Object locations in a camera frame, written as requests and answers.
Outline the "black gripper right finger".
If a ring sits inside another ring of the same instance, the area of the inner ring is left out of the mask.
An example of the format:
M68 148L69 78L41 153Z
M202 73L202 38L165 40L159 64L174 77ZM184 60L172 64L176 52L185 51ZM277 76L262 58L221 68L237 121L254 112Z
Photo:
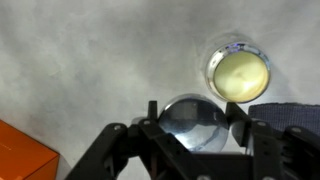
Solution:
M237 104L226 106L227 122L243 155L227 161L227 180L320 180L320 136L300 126L273 128Z

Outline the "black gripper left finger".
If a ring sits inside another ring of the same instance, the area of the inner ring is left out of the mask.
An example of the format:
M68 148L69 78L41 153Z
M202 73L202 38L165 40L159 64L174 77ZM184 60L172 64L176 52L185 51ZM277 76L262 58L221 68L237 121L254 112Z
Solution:
M137 124L107 125L65 180L117 180L134 157L140 158L151 180L189 180L184 156L189 152L160 128L157 102L150 101L147 117Z

